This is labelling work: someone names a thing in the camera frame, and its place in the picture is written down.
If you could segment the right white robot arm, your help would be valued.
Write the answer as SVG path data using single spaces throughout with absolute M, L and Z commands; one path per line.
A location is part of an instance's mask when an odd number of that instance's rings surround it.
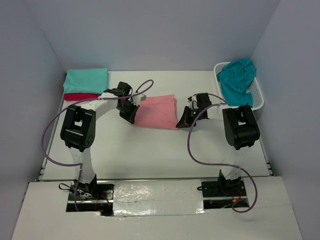
M 206 191 L 217 191 L 228 196 L 240 190 L 242 165 L 246 160 L 246 154 L 260 138 L 260 129 L 251 106 L 246 103 L 238 107 L 229 107 L 223 98 L 207 92 L 193 94 L 188 98 L 188 102 L 189 105 L 184 107 L 175 127 L 193 129 L 200 120 L 212 120 L 214 116 L 222 117 L 225 139 L 230 145 L 226 159 L 215 164 L 221 167 L 217 186 Z

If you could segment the pink t shirt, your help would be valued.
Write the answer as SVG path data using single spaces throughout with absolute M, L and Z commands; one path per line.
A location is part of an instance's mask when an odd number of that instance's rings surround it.
M 134 126 L 149 129 L 177 130 L 177 100 L 174 94 L 147 97 L 140 103 Z

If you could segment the mint green t shirt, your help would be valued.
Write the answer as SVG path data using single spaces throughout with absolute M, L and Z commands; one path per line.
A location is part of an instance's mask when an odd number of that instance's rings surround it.
M 65 94 L 102 94 L 109 86 L 107 68 L 68 69 L 63 83 Z

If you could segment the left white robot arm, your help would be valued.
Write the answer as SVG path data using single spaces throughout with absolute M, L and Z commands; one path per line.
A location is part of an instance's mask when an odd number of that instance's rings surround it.
M 97 120 L 117 109 L 121 118 L 134 124 L 140 103 L 145 99 L 145 94 L 132 92 L 132 87 L 121 81 L 116 88 L 106 89 L 96 99 L 67 107 L 60 138 L 71 154 L 72 164 L 79 167 L 74 179 L 74 193 L 86 199 L 93 199 L 98 194 L 97 175 L 91 157 Z

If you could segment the teal blue t shirt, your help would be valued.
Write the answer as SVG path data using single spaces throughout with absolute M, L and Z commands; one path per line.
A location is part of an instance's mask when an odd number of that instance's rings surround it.
M 228 63 L 216 75 L 221 93 L 229 106 L 253 107 L 253 96 L 247 89 L 256 77 L 256 71 L 252 60 L 246 58 Z

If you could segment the red t shirt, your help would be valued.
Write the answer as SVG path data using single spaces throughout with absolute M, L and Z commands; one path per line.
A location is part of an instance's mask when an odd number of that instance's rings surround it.
M 82 101 L 97 97 L 99 97 L 99 94 L 95 93 L 65 93 L 63 95 L 65 101 Z

